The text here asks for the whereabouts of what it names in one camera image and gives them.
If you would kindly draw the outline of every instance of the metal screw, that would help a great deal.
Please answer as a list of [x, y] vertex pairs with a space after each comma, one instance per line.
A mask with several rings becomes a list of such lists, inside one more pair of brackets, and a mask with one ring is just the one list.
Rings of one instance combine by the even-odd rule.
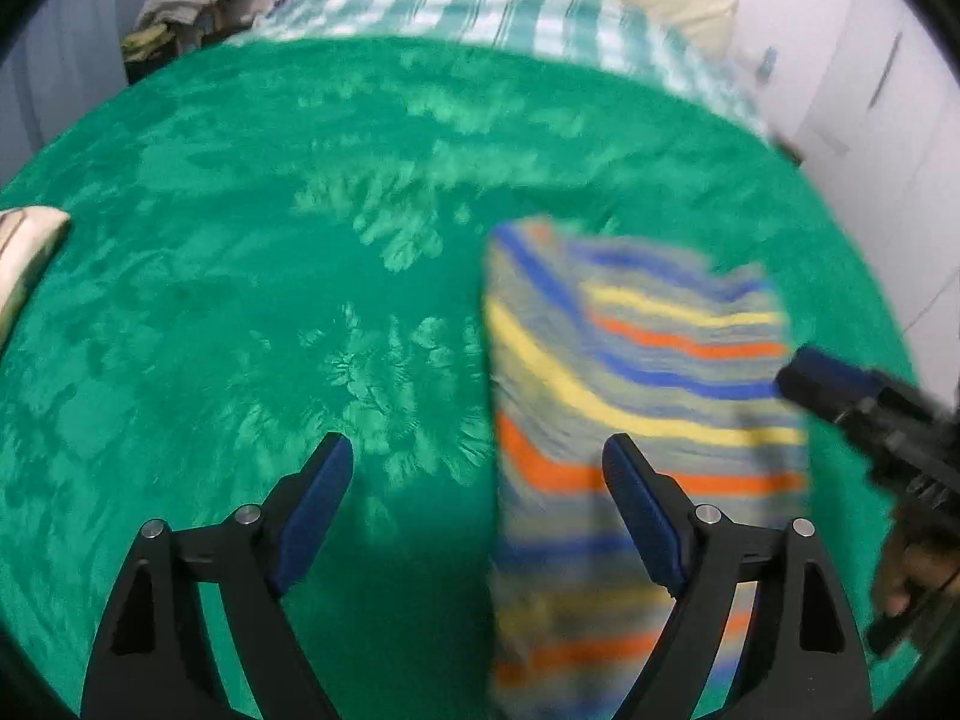
[[707, 525], [716, 525], [721, 519], [723, 519], [723, 514], [720, 514], [720, 509], [717, 509], [715, 506], [711, 506], [709, 503], [704, 503], [701, 506], [698, 506], [696, 512], [697, 519], [700, 522], [707, 523]]
[[798, 535], [804, 538], [810, 538], [810, 536], [813, 536], [813, 533], [817, 532], [817, 529], [813, 527], [813, 523], [808, 519], [803, 519], [803, 517], [793, 521], [793, 529]]
[[260, 519], [260, 507], [256, 503], [243, 504], [233, 513], [233, 518], [241, 525], [253, 525]]
[[167, 526], [162, 519], [148, 519], [143, 523], [143, 527], [140, 528], [140, 535], [143, 538], [156, 538], [161, 533], [163, 529]]

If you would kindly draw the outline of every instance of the yellow stripe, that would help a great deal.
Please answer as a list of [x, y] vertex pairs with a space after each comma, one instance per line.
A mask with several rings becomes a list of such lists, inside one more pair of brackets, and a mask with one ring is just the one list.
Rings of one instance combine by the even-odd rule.
[[684, 419], [651, 419], [604, 403], [554, 360], [527, 335], [526, 331], [496, 300], [488, 300], [487, 324], [493, 335], [523, 362], [531, 375], [539, 378], [560, 403], [587, 415], [613, 431], [626, 432], [641, 439], [690, 439], [716, 446], [757, 446], [765, 443], [799, 445], [800, 431], [793, 428], [752, 428], [732, 430], [712, 428]]
[[646, 295], [641, 295], [633, 290], [625, 290], [622, 287], [587, 284], [587, 292], [601, 303], [625, 306], [643, 314], [670, 317], [670, 319], [678, 319], [680, 322], [693, 324], [697, 327], [733, 327], [737, 324], [781, 324], [782, 322], [781, 316], [776, 313], [744, 312], [742, 314], [730, 314], [726, 317], [715, 317], [713, 314], [704, 314], [674, 303], [661, 303], [658, 300], [647, 298]]
[[633, 608], [673, 603], [670, 594], [652, 584], [625, 589], [538, 592], [520, 603], [498, 607], [496, 624], [504, 635], [522, 635], [525, 632], [548, 630], [560, 614], [622, 613]]

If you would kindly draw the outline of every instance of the blue stripe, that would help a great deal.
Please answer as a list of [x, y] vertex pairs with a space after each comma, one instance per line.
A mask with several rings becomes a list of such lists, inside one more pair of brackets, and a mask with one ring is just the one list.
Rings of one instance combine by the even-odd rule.
[[739, 284], [730, 286], [712, 284], [696, 274], [685, 271], [673, 263], [640, 250], [599, 250], [587, 244], [573, 244], [571, 247], [574, 256], [590, 264], [602, 268], [635, 269], [646, 271], [648, 274], [687, 290], [699, 293], [704, 298], [723, 300], [734, 303], [750, 293], [761, 292], [766, 284], [760, 279], [747, 279]]
[[536, 720], [608, 720], [613, 717], [620, 705], [623, 704], [623, 697], [617, 699], [613, 696], [603, 698], [583, 699], [570, 704], [559, 704], [555, 707], [543, 707], [535, 710]]
[[568, 557], [590, 557], [636, 553], [630, 536], [575, 536], [563, 541], [539, 542], [523, 546], [501, 539], [493, 547], [493, 562], [498, 566], [539, 565]]
[[558, 309], [573, 320], [577, 327], [584, 326], [584, 316], [576, 298], [570, 295], [569, 290], [555, 275], [541, 264], [536, 255], [527, 250], [522, 238], [510, 224], [500, 224], [493, 229], [494, 240], [497, 240], [520, 267], [530, 283], [542, 293]]
[[711, 688], [718, 688], [719, 685], [730, 685], [733, 682], [733, 675], [736, 674], [738, 665], [740, 665], [739, 654], [723, 661], [714, 662], [713, 669], [707, 679], [707, 685]]
[[774, 396], [773, 382], [770, 381], [712, 384], [691, 379], [672, 370], [642, 370], [632, 362], [607, 351], [597, 351], [596, 355], [610, 372], [634, 384], [685, 389], [710, 400], [762, 400]]
[[773, 383], [770, 381], [722, 384], [702, 382], [673, 371], [642, 370], [632, 362], [598, 348], [599, 344], [596, 342], [593, 327], [584, 321], [576, 298], [570, 295], [566, 285], [551, 274], [536, 255], [528, 250], [515, 229], [510, 224], [498, 225], [493, 230], [493, 237], [510, 254], [531, 286], [569, 317], [581, 333], [583, 340], [589, 341], [587, 349], [592, 351], [592, 356], [614, 375], [642, 386], [685, 389], [709, 400], [761, 400], [774, 396]]

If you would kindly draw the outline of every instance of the orange stripe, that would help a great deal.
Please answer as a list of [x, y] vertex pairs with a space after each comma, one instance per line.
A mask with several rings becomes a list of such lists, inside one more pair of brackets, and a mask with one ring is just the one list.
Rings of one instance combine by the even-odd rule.
[[[496, 414], [496, 437], [523, 480], [541, 493], [606, 493], [603, 470], [595, 466], [566, 466], [544, 457], [503, 412]], [[691, 497], [743, 495], [760, 497], [806, 490], [806, 478], [797, 471], [772, 476], [718, 476], [670, 474]]]
[[530, 237], [540, 244], [549, 244], [553, 239], [553, 236], [550, 234], [550, 227], [547, 224], [541, 223], [540, 221], [531, 221], [531, 223], [524, 226], [530, 234]]
[[[747, 630], [750, 615], [750, 611], [731, 614], [724, 636]], [[532, 651], [525, 662], [498, 661], [493, 666], [493, 678], [501, 688], [519, 688], [525, 683], [547, 676], [550, 672], [574, 666], [643, 659], [650, 655], [658, 639], [659, 632], [650, 632], [630, 637], [554, 644]]]
[[772, 341], [769, 343], [764, 341], [718, 343], [707, 346], [706, 344], [695, 343], [690, 338], [684, 338], [683, 336], [673, 336], [669, 333], [651, 333], [635, 324], [611, 319], [603, 316], [603, 314], [594, 314], [592, 319], [595, 324], [598, 324], [608, 333], [621, 336], [621, 338], [628, 338], [641, 346], [675, 349], [698, 360], [750, 360], [756, 357], [784, 357], [786, 355], [786, 347], [782, 343], [773, 343]]

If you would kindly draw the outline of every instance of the striped cloth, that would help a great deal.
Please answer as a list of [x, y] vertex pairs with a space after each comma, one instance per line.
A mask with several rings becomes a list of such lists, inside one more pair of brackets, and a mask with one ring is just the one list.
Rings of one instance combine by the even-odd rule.
[[352, 35], [421, 35], [587, 65], [766, 133], [729, 67], [618, 0], [286, 0], [232, 42]]
[[[670, 613], [613, 506], [600, 450], [626, 432], [734, 521], [805, 510], [805, 435], [775, 399], [784, 316], [757, 268], [707, 274], [636, 238], [496, 228], [485, 316], [499, 453], [493, 699], [517, 720], [613, 716]], [[710, 688], [736, 667], [738, 590]]]

